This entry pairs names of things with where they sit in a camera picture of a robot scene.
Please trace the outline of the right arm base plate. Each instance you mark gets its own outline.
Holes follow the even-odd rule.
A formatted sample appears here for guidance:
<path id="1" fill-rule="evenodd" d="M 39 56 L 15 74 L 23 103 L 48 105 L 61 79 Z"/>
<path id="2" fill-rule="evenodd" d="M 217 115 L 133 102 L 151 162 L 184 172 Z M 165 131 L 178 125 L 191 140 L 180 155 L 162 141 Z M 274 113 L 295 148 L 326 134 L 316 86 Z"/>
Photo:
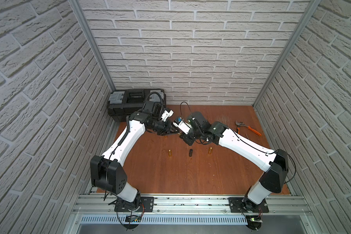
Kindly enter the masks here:
<path id="1" fill-rule="evenodd" d="M 228 198 L 229 207 L 232 213 L 268 213 L 269 208 L 264 199 L 260 204 L 255 204 L 246 197 Z"/>

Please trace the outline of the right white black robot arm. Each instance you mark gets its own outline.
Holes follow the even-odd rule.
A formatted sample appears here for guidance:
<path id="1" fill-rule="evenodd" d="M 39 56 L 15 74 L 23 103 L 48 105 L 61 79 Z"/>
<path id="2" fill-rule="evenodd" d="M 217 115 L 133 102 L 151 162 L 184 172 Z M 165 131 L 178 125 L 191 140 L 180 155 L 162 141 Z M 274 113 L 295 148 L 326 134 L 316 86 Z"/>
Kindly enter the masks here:
<path id="1" fill-rule="evenodd" d="M 243 156 L 263 171 L 260 179 L 245 196 L 245 205 L 258 206 L 268 195 L 282 192 L 289 170 L 286 151 L 262 147 L 221 122 L 211 124 L 201 112 L 192 113 L 186 121 L 179 117 L 173 125 L 182 132 L 182 138 L 188 145 L 196 140 L 202 144 L 214 143 Z"/>

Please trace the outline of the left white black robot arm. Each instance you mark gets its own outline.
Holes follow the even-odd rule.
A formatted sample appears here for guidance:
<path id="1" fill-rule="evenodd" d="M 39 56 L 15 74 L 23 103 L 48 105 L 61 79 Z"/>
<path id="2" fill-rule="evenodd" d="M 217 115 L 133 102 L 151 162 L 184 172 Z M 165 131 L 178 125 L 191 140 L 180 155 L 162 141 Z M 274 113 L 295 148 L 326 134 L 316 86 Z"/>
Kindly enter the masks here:
<path id="1" fill-rule="evenodd" d="M 152 113 L 136 111 L 126 118 L 126 128 L 101 156 L 94 156 L 90 161 L 91 183 L 94 187 L 105 190 L 118 197 L 129 210 L 140 206 L 140 191 L 131 186 L 123 166 L 137 140 L 152 130 L 160 136 L 172 134 L 169 119 L 173 111 L 166 108 L 158 117 Z"/>

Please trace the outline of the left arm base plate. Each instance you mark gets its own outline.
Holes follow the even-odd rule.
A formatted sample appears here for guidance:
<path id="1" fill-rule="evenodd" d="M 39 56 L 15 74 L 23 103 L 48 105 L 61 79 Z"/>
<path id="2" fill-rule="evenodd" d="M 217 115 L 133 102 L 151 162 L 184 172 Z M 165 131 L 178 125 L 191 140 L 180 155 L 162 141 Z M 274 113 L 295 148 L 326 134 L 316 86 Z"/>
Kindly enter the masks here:
<path id="1" fill-rule="evenodd" d="M 154 206 L 154 197 L 136 198 L 133 202 L 121 198 L 115 200 L 115 212 L 145 212 L 151 213 Z"/>

